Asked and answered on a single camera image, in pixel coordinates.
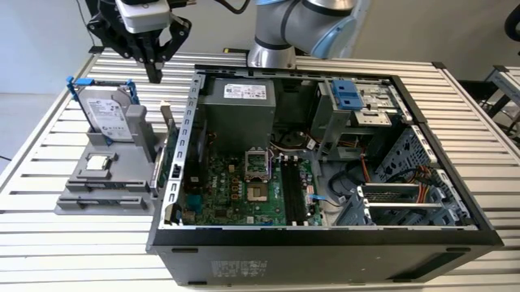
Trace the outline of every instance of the green circuit board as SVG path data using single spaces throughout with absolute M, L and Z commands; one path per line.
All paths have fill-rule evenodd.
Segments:
M 209 162 L 204 194 L 188 194 L 189 203 L 190 196 L 201 196 L 202 207 L 197 209 L 190 205 L 186 206 L 184 223 L 287 226 L 281 167 L 276 159 L 272 163 L 272 176 L 266 184 L 245 182 L 244 155 L 213 155 Z M 301 195 L 305 200 L 307 186 L 315 186 L 313 179 L 308 181 L 308 177 L 312 177 L 309 161 L 301 162 L 300 171 L 303 176 Z M 321 225 L 320 210 L 316 210 L 316 214 L 309 216 L 308 223 L 309 225 Z

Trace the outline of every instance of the metal frame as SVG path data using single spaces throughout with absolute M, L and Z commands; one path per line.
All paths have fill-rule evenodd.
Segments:
M 180 120 L 196 63 L 242 66 L 246 61 L 241 54 L 178 53 L 165 66 L 168 71 L 164 83 L 150 85 L 145 81 L 145 70 L 131 60 L 125 60 L 107 50 L 86 65 L 83 75 L 118 81 L 133 78 L 138 83 L 142 104 L 149 108 L 149 122 L 153 122 L 157 131 L 166 131 L 160 100 L 169 100 L 174 118 Z M 364 290 L 519 290 L 519 156 L 504 135 L 494 130 L 492 122 L 478 109 L 472 98 L 456 86 L 458 82 L 448 79 L 431 63 L 352 59 L 324 61 L 300 57 L 297 66 L 317 71 L 357 71 L 402 76 L 455 169 L 506 244 L 502 251 L 490 253 L 428 283 L 367 285 Z M 54 104 L 0 176 L 0 181 L 8 179 L 0 190 L 0 210 L 6 211 L 0 214 L 0 222 L 4 223 L 0 224 L 0 254 L 11 257 L 0 260 L 11 263 L 6 266 L 13 275 L 3 283 L 8 281 L 14 284 L 11 287 L 19 290 L 41 287 L 41 284 L 34 283 L 37 281 L 46 281 L 42 286 L 57 290 L 137 290 L 149 289 L 150 285 L 156 289 L 172 290 L 177 285 L 169 280 L 170 275 L 160 259 L 142 254 L 152 217 L 57 217 L 53 214 L 57 192 L 65 186 L 62 177 L 74 170 L 83 152 L 87 126 L 79 111 L 74 103 L 63 103 L 63 100 Z M 30 186 L 34 183 L 39 183 L 39 193 L 34 193 L 37 186 Z M 360 289 L 351 285 L 273 288 L 279 291 Z

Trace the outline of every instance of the hard drive label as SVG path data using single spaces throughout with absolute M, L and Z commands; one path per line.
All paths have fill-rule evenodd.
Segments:
M 111 99 L 90 99 L 89 106 L 101 132 L 114 141 L 131 139 L 129 124 L 118 102 Z

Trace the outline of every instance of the motherboard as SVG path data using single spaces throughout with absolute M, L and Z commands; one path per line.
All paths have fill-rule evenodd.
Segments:
M 319 202 L 312 199 L 316 185 L 308 160 L 275 158 L 262 150 L 246 155 L 216 153 L 205 173 L 202 190 L 188 193 L 184 224 L 323 224 Z

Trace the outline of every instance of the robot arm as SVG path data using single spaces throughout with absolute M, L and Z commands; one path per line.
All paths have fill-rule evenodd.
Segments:
M 144 64 L 152 83 L 161 83 L 162 68 L 190 34 L 192 22 L 176 16 L 172 9 L 189 0 L 87 0 L 97 1 L 98 13 L 87 29 L 123 58 Z M 169 28 L 172 39 L 160 44 Z
M 356 0 L 257 0 L 257 4 L 249 66 L 295 68 L 295 47 L 320 59 L 340 56 L 356 29 Z
M 236 14 L 226 0 L 216 0 Z M 188 39 L 192 22 L 172 9 L 194 0 L 87 0 L 97 5 L 89 30 L 123 58 L 142 64 L 152 83 L 161 83 L 162 68 Z M 257 0 L 256 44 L 248 65 L 262 68 L 295 68 L 295 47 L 317 58 L 337 57 L 352 36 L 357 0 Z M 172 39 L 160 44 L 169 29 Z

